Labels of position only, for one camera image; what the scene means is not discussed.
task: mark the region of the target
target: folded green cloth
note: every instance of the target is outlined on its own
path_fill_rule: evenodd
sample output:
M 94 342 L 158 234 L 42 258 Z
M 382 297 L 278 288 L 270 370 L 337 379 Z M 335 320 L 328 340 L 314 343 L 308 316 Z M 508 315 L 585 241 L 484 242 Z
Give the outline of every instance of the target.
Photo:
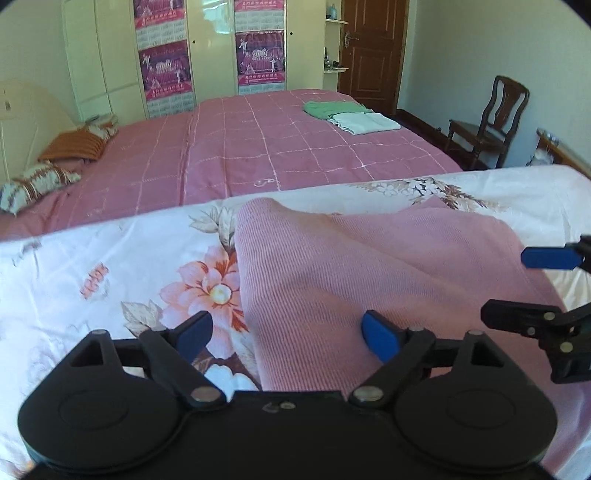
M 355 102 L 308 102 L 304 105 L 304 112 L 321 120 L 328 120 L 339 113 L 372 113 L 373 110 Z

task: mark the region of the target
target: orange pillow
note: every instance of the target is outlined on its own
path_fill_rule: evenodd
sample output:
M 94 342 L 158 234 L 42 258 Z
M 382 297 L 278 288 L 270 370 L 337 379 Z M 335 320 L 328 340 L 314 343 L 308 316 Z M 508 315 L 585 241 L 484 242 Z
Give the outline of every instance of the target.
M 66 160 L 71 158 L 101 158 L 110 138 L 117 133 L 115 128 L 100 128 L 88 125 L 75 132 L 63 132 L 51 142 L 39 156 L 39 160 Z

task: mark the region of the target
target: pink bedspread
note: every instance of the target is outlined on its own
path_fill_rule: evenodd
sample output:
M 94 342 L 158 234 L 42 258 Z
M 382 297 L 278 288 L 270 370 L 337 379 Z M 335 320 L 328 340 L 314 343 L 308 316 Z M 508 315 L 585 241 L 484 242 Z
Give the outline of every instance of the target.
M 254 192 L 461 171 L 407 129 L 353 136 L 302 110 L 352 100 L 296 90 L 207 100 L 191 113 L 123 127 L 82 180 L 14 219 L 0 239 L 23 238 Z
M 439 199 L 394 214 L 351 216 L 257 199 L 238 213 L 235 244 L 265 390 L 348 393 L 369 378 L 381 366 L 361 334 L 369 309 L 401 327 L 463 338 L 487 330 L 480 308 L 489 299 L 563 308 L 544 273 L 521 265 L 523 246 L 505 223 L 450 210 Z M 555 385 L 536 340 L 487 333 L 556 407 L 558 432 L 544 464 L 558 470 L 589 431 L 591 384 Z

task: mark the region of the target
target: chair backrest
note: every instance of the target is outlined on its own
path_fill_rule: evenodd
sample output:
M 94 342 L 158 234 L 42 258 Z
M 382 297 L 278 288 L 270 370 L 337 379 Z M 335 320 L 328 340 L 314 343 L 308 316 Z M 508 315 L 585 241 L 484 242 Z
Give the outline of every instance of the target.
M 502 83 L 503 85 L 503 97 L 501 99 L 501 103 L 499 104 L 499 108 L 494 113 L 491 119 L 492 109 L 496 105 L 496 100 L 499 94 L 499 84 Z M 515 105 L 521 99 L 521 104 L 515 111 L 515 115 L 513 117 L 513 122 L 511 123 L 511 127 L 509 130 L 504 130 L 504 127 L 509 122 L 509 117 L 511 116 L 511 112 L 515 108 Z M 504 140 L 505 145 L 508 145 L 513 137 L 517 133 L 517 128 L 519 127 L 519 120 L 521 119 L 521 114 L 523 110 L 527 106 L 527 102 L 530 100 L 530 91 L 525 88 L 519 82 L 510 79 L 509 77 L 497 76 L 495 78 L 495 83 L 492 86 L 492 96 L 491 101 L 488 102 L 483 114 L 482 114 L 482 121 L 480 122 L 480 128 L 478 130 L 478 135 L 481 136 L 484 134 L 487 128 L 494 130 L 497 134 L 501 136 L 501 139 Z

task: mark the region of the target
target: blue gripper pad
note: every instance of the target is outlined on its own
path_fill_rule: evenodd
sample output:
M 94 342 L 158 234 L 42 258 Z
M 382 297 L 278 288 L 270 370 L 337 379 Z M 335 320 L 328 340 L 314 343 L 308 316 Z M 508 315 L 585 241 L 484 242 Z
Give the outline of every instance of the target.
M 389 362 L 403 347 L 404 331 L 373 310 L 365 312 L 361 332 L 369 349 L 383 363 Z
M 199 312 L 172 330 L 171 334 L 177 352 L 185 361 L 192 363 L 212 339 L 212 316 L 207 312 Z
M 521 263 L 527 268 L 574 270 L 583 263 L 574 248 L 529 247 L 521 253 Z

